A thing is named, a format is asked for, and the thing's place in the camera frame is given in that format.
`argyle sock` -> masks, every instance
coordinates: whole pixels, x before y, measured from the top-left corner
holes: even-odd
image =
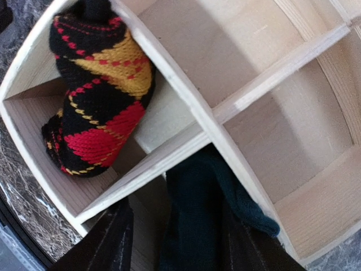
[[[97,5],[108,10],[95,12]],[[47,153],[65,173],[99,175],[143,117],[155,68],[105,0],[56,15],[50,49],[69,89],[63,108],[42,127]]]

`teal fabric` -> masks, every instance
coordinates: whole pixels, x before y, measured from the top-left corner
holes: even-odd
[[[278,224],[265,216],[213,146],[166,173],[171,215],[160,271],[212,271],[222,266],[222,208],[227,201],[242,222],[271,237]]]

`wooden compartment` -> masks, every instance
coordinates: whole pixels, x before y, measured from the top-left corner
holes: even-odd
[[[209,143],[279,222],[279,239],[299,262],[361,228],[356,0],[111,0],[158,68],[157,90],[113,168],[80,181],[52,165],[39,134],[64,91],[47,31],[74,2],[55,1],[34,27],[0,88],[0,112],[39,183],[82,235],[89,219],[131,195],[148,217],[137,234],[156,242],[149,221],[164,222],[169,207],[163,180],[152,180]],[[148,248],[154,257],[156,246]]]

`knitted fabric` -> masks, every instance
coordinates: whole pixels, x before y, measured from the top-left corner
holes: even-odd
[[[172,209],[161,249],[160,271],[221,270],[224,202],[245,224],[271,237],[280,231],[212,146],[169,170],[166,179]]]
[[[50,49],[69,89],[63,108],[42,128],[47,153],[67,174],[99,175],[143,117],[155,88],[154,66],[104,0],[55,16]]]

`gray marble countertop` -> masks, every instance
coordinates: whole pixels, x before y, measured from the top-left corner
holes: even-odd
[[[7,0],[13,23],[0,34],[0,82],[32,26],[50,0]],[[64,219],[18,153],[0,119],[0,196],[34,240],[59,259],[81,237]],[[307,266],[309,271],[360,271],[361,231]]]

